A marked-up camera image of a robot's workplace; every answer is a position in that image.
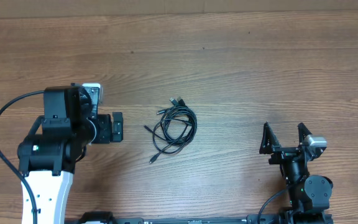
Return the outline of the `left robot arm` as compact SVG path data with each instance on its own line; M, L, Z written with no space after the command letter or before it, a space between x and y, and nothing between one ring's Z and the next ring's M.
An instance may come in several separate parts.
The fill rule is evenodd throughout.
M19 144L19 171L35 198L23 190L22 222L64 223L76 163L90 144L123 140L121 112L99 114L99 83L55 86L44 90L44 115Z

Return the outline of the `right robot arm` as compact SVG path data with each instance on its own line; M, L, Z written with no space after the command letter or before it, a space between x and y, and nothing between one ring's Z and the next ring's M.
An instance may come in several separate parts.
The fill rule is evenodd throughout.
M322 175L311 175L308 170L308 163L319 158L326 148L327 140L312 134L304 123L298 124L298 145L283 147L268 122L264 123L259 153L270 156L270 165L279 166L286 187L261 206L257 223L333 222L332 216L325 214L330 207L333 182ZM281 208L276 215L263 216L266 206L285 192L288 192L290 206Z

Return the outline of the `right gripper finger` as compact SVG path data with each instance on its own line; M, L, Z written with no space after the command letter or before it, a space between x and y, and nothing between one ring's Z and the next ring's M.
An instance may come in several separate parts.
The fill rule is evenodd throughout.
M260 154L273 154L277 149L280 149L280 143L273 133L272 128L268 122L264 123L262 141L259 149Z
M306 144L308 145L308 140L306 139L307 136L309 136L311 132L309 129L305 126L304 123L298 124L298 139L300 144Z

